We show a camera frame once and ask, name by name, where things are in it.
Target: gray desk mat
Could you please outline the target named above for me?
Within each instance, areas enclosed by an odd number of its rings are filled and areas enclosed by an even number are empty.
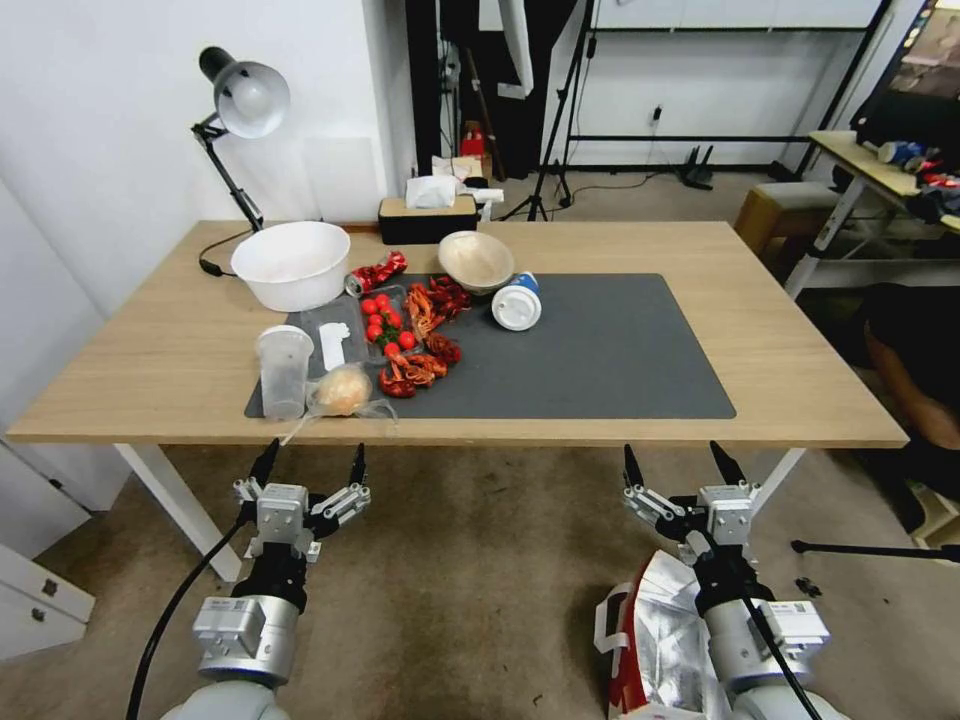
[[[543,314],[526,332],[504,330],[490,298],[440,332],[463,360],[407,399],[401,418],[728,419],[736,410],[660,275],[538,274]],[[423,281],[406,276],[401,282]],[[301,327],[300,313],[287,322]],[[323,374],[317,351],[310,377]],[[379,367],[370,367],[374,398]],[[244,411],[263,417],[257,383]]]

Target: white bowl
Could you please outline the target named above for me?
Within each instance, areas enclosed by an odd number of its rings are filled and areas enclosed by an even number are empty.
[[[244,240],[230,265],[264,306],[281,312],[309,310],[343,292],[350,236],[336,225],[272,225]]]
[[[437,248],[447,274],[475,295],[503,287],[513,277],[513,253],[492,235],[475,230],[451,233]]]

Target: plastic bag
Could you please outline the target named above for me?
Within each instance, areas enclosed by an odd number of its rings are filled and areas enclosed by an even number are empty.
[[[370,400],[373,383],[357,363],[334,368],[317,382],[307,383],[307,413],[280,441],[286,445],[313,418],[318,417],[390,417],[397,421],[397,413],[389,400]]]

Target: table leg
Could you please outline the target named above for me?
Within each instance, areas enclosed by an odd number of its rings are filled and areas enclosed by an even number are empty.
[[[217,544],[223,533],[163,450],[156,445],[117,444],[114,447],[201,553]],[[235,581],[240,575],[240,558],[229,545],[214,556],[210,565],[227,582]]]
[[[800,458],[803,457],[804,452],[806,452],[806,448],[791,448],[784,453],[784,456],[780,458],[780,462],[770,471],[770,475],[767,476],[766,481],[760,486],[760,493],[753,501],[754,514],[760,512],[760,508],[762,508],[767,500],[770,499],[770,496],[776,492],[780,484],[787,479],[787,475],[793,470],[793,466],[800,461]]]
[[[797,295],[799,295],[800,291],[806,286],[814,270],[817,269],[817,263],[820,262],[823,253],[830,247],[830,243],[833,242],[840,228],[842,228],[843,224],[847,221],[847,218],[853,211],[854,205],[856,205],[857,200],[860,199],[866,186],[866,182],[861,176],[854,176],[850,185],[847,187],[847,191],[840,198],[833,212],[830,213],[830,217],[827,218],[827,222],[824,223],[823,228],[821,228],[817,239],[814,240],[813,247],[807,251],[806,255],[800,258],[800,262],[797,263],[793,272],[790,273],[790,277],[788,277],[784,283],[783,289],[786,290],[787,295],[794,300],[796,300]]]

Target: tissue box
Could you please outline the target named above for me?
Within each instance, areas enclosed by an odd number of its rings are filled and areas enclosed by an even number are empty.
[[[471,195],[458,195],[449,208],[408,208],[403,198],[380,203],[380,237],[384,245],[438,243],[458,230],[477,229],[477,204]]]

